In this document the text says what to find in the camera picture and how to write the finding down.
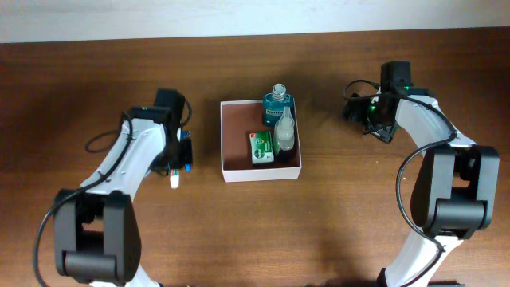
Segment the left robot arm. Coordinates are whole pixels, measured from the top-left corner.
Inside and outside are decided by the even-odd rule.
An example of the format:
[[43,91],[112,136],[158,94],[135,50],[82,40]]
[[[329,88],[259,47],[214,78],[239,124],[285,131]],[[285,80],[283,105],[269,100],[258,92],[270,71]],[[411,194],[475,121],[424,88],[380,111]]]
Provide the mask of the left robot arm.
[[141,266],[142,242],[133,202],[151,173],[179,186],[193,164],[184,125],[192,114],[174,89],[160,89],[151,106],[121,116],[116,139],[100,166],[75,190],[61,190],[51,211],[56,270],[90,286],[157,286]]

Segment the green white soap packet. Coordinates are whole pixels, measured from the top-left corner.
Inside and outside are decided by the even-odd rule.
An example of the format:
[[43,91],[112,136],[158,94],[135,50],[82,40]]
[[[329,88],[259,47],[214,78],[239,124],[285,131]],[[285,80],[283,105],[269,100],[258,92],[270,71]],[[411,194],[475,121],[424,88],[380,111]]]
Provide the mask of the green white soap packet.
[[274,161],[273,140],[270,131],[249,134],[252,164],[266,164]]

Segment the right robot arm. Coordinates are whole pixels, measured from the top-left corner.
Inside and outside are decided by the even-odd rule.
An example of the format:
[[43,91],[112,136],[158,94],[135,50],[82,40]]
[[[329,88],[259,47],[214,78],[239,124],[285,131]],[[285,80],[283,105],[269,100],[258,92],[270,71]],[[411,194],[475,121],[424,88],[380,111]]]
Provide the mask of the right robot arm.
[[408,61],[382,64],[375,93],[345,96],[342,117],[388,144],[397,129],[416,144],[396,175],[395,196],[411,228],[378,286],[429,286],[445,258],[492,221],[500,156],[460,132],[433,93],[417,88]]

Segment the green toothpaste box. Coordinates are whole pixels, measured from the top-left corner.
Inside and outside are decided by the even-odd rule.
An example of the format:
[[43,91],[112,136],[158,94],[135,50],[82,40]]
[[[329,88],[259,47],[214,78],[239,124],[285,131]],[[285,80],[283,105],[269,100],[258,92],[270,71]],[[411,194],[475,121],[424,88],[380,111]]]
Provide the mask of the green toothpaste box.
[[169,182],[171,189],[177,189],[180,184],[180,174],[178,169],[171,169],[169,171]]

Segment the blue mouthwash bottle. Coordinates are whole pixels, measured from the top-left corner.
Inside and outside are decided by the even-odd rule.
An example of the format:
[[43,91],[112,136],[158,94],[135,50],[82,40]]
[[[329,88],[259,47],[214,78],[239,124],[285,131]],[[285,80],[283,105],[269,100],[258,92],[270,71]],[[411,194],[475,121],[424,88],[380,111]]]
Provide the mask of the blue mouthwash bottle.
[[273,128],[275,123],[281,118],[284,108],[293,109],[294,98],[287,93],[283,84],[275,84],[271,93],[262,98],[262,123],[266,127]]

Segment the clear pump soap bottle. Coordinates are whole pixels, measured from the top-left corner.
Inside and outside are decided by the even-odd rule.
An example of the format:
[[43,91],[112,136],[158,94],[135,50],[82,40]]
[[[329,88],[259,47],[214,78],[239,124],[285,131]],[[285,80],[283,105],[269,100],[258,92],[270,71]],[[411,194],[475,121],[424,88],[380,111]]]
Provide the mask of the clear pump soap bottle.
[[285,107],[274,127],[274,151],[277,161],[286,163],[294,156],[295,121],[290,107]]

